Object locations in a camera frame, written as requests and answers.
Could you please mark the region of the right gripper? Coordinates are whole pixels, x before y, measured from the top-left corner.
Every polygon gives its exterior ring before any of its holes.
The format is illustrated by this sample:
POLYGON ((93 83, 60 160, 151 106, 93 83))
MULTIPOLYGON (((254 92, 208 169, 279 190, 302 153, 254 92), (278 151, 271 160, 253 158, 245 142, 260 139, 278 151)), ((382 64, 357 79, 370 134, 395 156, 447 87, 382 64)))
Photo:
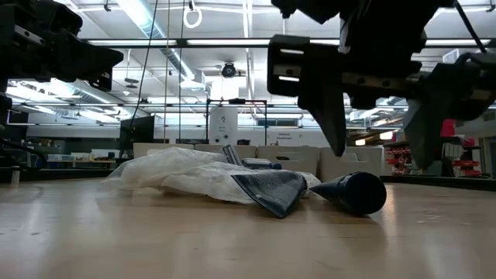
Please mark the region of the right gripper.
POLYGON ((346 149, 344 94, 355 109, 372 109, 379 98, 403 98, 410 151, 418 168, 426 169, 435 160, 445 119, 479 116, 495 101, 492 53, 464 53, 422 73, 412 54, 427 43, 426 22, 419 15, 352 15, 337 46, 276 35, 268 45, 267 90, 296 97, 337 157, 346 149))

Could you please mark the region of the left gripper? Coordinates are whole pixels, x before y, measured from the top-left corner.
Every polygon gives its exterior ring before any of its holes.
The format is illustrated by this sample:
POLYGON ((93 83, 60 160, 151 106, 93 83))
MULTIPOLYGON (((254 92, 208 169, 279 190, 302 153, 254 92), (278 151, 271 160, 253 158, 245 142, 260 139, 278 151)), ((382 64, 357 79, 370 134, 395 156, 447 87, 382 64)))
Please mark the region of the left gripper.
POLYGON ((55 1, 1 2, 1 80, 87 81, 112 90, 123 54, 78 38, 82 18, 55 1))

